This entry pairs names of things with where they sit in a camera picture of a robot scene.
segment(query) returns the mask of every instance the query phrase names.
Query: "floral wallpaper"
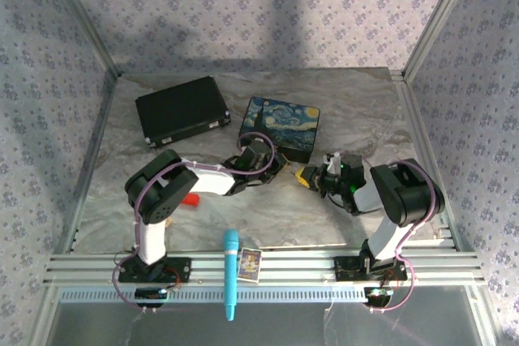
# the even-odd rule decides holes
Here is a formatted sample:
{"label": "floral wallpaper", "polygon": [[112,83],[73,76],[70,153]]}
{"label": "floral wallpaper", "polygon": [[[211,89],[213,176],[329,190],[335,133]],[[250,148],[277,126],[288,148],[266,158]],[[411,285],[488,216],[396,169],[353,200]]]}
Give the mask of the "floral wallpaper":
{"label": "floral wallpaper", "polygon": [[519,343],[519,0],[459,0],[413,86],[458,227]]}
{"label": "floral wallpaper", "polygon": [[22,342],[105,96],[63,0],[0,0],[0,344]]}
{"label": "floral wallpaper", "polygon": [[122,72],[403,69],[438,0],[82,0]]}

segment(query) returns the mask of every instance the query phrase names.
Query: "blue microphone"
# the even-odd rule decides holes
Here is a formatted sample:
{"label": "blue microphone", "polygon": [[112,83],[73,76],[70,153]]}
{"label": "blue microphone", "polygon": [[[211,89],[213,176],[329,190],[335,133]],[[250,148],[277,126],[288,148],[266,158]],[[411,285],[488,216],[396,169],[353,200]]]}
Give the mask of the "blue microphone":
{"label": "blue microphone", "polygon": [[225,283],[224,305],[227,320],[234,320],[238,294],[238,230],[227,230],[224,235]]}

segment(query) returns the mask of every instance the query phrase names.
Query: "purple cable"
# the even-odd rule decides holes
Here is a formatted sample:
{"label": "purple cable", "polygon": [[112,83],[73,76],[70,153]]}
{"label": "purple cable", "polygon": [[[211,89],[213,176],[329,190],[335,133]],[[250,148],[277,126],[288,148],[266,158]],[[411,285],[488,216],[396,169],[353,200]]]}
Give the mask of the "purple cable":
{"label": "purple cable", "polygon": [[[121,298],[122,301],[124,301],[126,304],[128,304],[129,306],[131,306],[133,308],[136,308],[138,310],[143,310],[143,307],[139,307],[137,304],[135,304],[132,301],[129,301],[126,298],[126,296],[124,296],[124,294],[122,293],[122,291],[121,291],[121,289],[119,288],[119,285],[118,285],[117,273],[118,273],[118,271],[121,270],[121,266],[127,260],[129,260],[130,258],[134,258],[135,256],[137,256],[139,254],[139,250],[140,250],[140,221],[141,221],[141,218],[142,218],[142,216],[139,214],[139,208],[140,208],[141,202],[143,201],[144,196],[149,191],[149,189],[153,186],[153,184],[155,184],[166,173],[168,173],[168,172],[172,171],[173,169],[177,168],[178,166],[182,166],[182,165],[190,166],[192,168],[194,168],[196,166],[197,168],[205,169],[205,170],[212,170],[214,172],[224,172],[224,173],[231,173],[231,174],[234,173],[234,174],[240,174],[240,175],[243,175],[243,176],[251,176],[251,175],[254,175],[254,174],[260,174],[260,173],[264,172],[265,170],[270,168],[270,165],[272,165],[272,163],[274,161],[274,158],[275,158],[275,155],[276,155],[276,149],[274,147],[274,143],[272,142],[272,140],[267,135],[264,135],[264,134],[258,133],[258,132],[250,132],[250,133],[245,133],[245,134],[241,135],[238,138],[238,148],[240,146],[240,142],[239,141],[241,139],[243,139],[243,138],[247,138],[247,137],[250,137],[250,136],[255,136],[255,137],[262,138],[263,140],[266,141],[266,143],[269,145],[270,149],[272,150],[272,153],[270,154],[270,158],[268,159],[267,164],[263,168],[246,172],[246,171],[242,171],[242,170],[227,169],[227,168],[224,168],[224,167],[221,167],[221,166],[216,166],[216,165],[199,164],[199,163],[192,162],[192,161],[180,161],[180,162],[177,162],[175,164],[169,165],[169,166],[165,167],[164,169],[162,169],[159,173],[157,173],[155,176],[153,176],[152,179],[140,191],[139,196],[137,197],[137,199],[135,201],[134,208],[133,208],[133,210],[134,210],[134,217],[135,217],[135,250],[130,255],[127,255],[125,258],[121,259],[121,261],[119,261],[119,263],[115,266],[114,270],[112,271],[112,284],[114,285],[115,292],[118,294],[118,296]],[[160,309],[160,311],[170,311],[170,310],[176,310],[176,309],[165,309],[165,308],[161,308]]]}
{"label": "purple cable", "polygon": [[432,180],[429,178],[429,176],[427,176],[427,173],[425,173],[425,171],[421,167],[419,167],[418,165],[413,164],[412,162],[409,162],[409,161],[398,161],[398,162],[394,163],[394,165],[398,165],[398,164],[408,166],[408,167],[416,170],[417,172],[419,172],[422,175],[423,179],[427,183],[429,193],[431,194],[431,204],[429,205],[429,209],[427,210],[426,215],[417,224],[413,225],[413,227],[410,228],[410,230],[407,232],[407,234],[400,240],[400,242],[398,242],[397,248],[395,249],[395,257],[398,260],[402,261],[411,271],[411,285],[409,287],[409,290],[407,291],[407,294],[404,296],[402,301],[400,301],[396,305],[393,305],[388,308],[371,307],[373,310],[382,311],[382,312],[393,311],[393,310],[396,310],[397,308],[402,307],[409,300],[411,293],[413,293],[413,289],[414,289],[413,264],[411,263],[410,260],[402,257],[400,255],[400,253],[402,250],[402,246],[414,235],[414,233],[416,233],[416,230],[420,229],[425,223],[427,223],[434,216],[435,207],[436,207],[435,187],[432,185]]}

